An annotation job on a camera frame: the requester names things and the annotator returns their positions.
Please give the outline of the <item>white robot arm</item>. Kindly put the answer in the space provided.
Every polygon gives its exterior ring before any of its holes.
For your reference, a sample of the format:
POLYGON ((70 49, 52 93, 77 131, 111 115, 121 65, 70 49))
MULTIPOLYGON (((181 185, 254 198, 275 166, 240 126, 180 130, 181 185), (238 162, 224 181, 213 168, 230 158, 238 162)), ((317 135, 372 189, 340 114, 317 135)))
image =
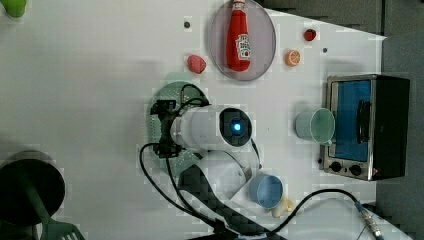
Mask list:
POLYGON ((244 111, 194 98, 158 100, 150 114, 160 121, 161 133, 153 151, 167 168, 184 153, 197 159, 169 176, 184 209, 213 227, 209 240, 286 240, 247 218, 233 201, 245 189, 253 203, 271 209, 283 196, 280 179, 261 171, 252 122, 244 111))

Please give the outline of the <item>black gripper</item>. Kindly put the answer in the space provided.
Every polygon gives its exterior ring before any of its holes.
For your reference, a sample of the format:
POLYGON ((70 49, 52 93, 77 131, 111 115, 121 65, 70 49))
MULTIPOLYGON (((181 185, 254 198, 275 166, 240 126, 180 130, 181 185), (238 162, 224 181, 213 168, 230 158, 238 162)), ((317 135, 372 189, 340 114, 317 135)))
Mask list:
POLYGON ((160 158, 178 157, 182 147, 171 137, 171 127, 178 116, 175 100, 157 100, 151 107, 150 114, 157 115, 160 120, 161 136, 154 152, 160 158))

